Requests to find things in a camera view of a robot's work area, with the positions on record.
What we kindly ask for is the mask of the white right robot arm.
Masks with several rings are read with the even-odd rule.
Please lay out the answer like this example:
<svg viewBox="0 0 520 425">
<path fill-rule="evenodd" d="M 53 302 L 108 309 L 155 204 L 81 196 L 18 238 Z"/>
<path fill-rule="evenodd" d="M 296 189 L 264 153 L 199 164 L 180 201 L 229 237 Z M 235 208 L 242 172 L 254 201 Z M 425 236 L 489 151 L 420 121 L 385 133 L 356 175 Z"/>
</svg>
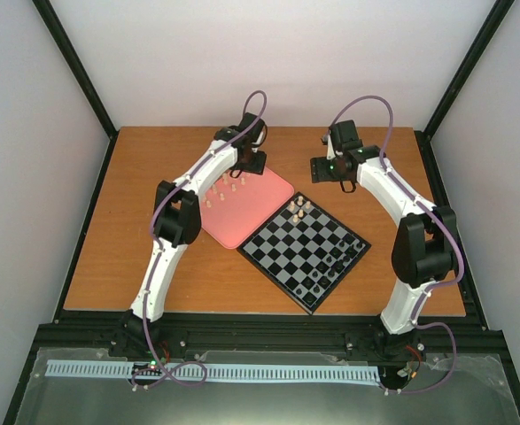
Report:
<svg viewBox="0 0 520 425">
<path fill-rule="evenodd" d="M 454 211 L 422 197 L 376 146 L 311 158 L 310 171 L 313 183 L 361 186 L 388 212 L 397 226 L 392 248 L 396 282 L 380 319 L 391 335 L 417 328 L 431 293 L 458 283 L 464 274 Z"/>
</svg>

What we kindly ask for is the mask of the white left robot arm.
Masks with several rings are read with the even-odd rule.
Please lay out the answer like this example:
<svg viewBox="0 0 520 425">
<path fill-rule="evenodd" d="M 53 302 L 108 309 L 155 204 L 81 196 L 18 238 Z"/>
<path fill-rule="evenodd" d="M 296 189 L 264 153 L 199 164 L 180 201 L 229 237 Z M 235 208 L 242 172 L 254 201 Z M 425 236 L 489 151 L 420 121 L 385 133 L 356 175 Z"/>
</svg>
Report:
<svg viewBox="0 0 520 425">
<path fill-rule="evenodd" d="M 230 169 L 262 174 L 266 155 L 259 147 L 266 137 L 264 122 L 247 128 L 224 127 L 193 166 L 175 180 L 159 185 L 150 222 L 151 257 L 131 305 L 135 317 L 145 322 L 162 317 L 177 265 L 201 230 L 200 202 L 204 195 Z"/>
</svg>

